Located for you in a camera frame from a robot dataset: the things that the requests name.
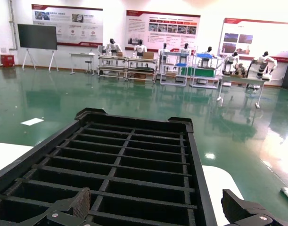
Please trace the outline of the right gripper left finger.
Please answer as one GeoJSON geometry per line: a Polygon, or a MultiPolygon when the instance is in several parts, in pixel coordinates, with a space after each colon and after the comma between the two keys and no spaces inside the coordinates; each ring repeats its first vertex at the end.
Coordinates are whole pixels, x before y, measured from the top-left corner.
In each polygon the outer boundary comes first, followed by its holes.
{"type": "Polygon", "coordinates": [[[85,187],[72,198],[56,201],[37,223],[39,226],[92,226],[87,215],[90,210],[91,193],[85,187]]]}

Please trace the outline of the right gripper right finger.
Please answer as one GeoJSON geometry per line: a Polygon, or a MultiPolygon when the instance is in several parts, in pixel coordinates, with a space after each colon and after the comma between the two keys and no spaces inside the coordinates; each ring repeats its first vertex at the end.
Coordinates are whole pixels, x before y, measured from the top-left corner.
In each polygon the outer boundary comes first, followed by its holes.
{"type": "Polygon", "coordinates": [[[242,200],[229,189],[223,189],[221,204],[230,226],[288,226],[262,205],[242,200]]]}

